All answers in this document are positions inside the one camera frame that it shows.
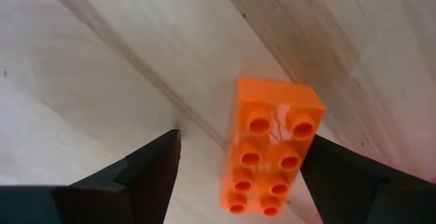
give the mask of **wooden surface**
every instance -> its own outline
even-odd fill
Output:
[[[0,183],[68,184],[173,128],[166,223],[319,223],[219,208],[235,78],[314,86],[319,134],[436,176],[434,0],[0,0]]]

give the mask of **lego stud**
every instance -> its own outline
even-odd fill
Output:
[[[260,208],[266,217],[275,217],[279,213],[279,202],[275,197],[265,197],[260,202]]]
[[[247,207],[247,200],[244,195],[230,194],[228,198],[229,211],[232,214],[242,214]]]
[[[315,133],[315,123],[307,114],[289,116],[287,127],[292,132],[292,139],[295,140],[309,140]]]
[[[253,175],[248,169],[234,169],[232,181],[234,184],[234,190],[237,193],[246,193],[253,187]]]
[[[279,167],[284,171],[291,172],[300,168],[300,155],[289,143],[282,143],[277,148],[277,158],[279,159]]]
[[[245,167],[256,166],[260,163],[260,150],[255,140],[244,139],[239,144],[240,163]]]
[[[287,195],[290,189],[289,181],[283,174],[275,174],[269,178],[270,192],[276,196]]]
[[[270,113],[266,110],[252,110],[248,114],[248,132],[252,135],[266,135],[271,130]]]

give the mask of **orange duplo block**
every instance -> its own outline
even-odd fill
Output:
[[[222,207],[277,216],[325,111],[310,86],[239,78]]]

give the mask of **orange lego brick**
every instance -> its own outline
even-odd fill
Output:
[[[310,86],[239,78],[222,207],[277,216],[325,110]]]

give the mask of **light wood grain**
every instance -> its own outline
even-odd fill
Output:
[[[59,1],[1,2],[3,184],[72,183],[173,126],[167,97]],[[176,113],[182,160],[166,222],[272,222],[220,209],[224,151],[186,110]],[[303,223],[288,209],[274,222],[289,220]]]
[[[274,221],[219,208],[238,76],[313,85],[322,136],[434,177],[433,2],[0,0],[0,180],[74,181],[170,129],[176,111],[167,223],[319,223],[301,177]]]
[[[228,0],[61,1],[221,148],[236,77],[287,80]],[[318,219],[305,184],[298,186],[296,211]]]
[[[286,74],[313,85],[346,147],[430,179],[433,0],[231,1]]]

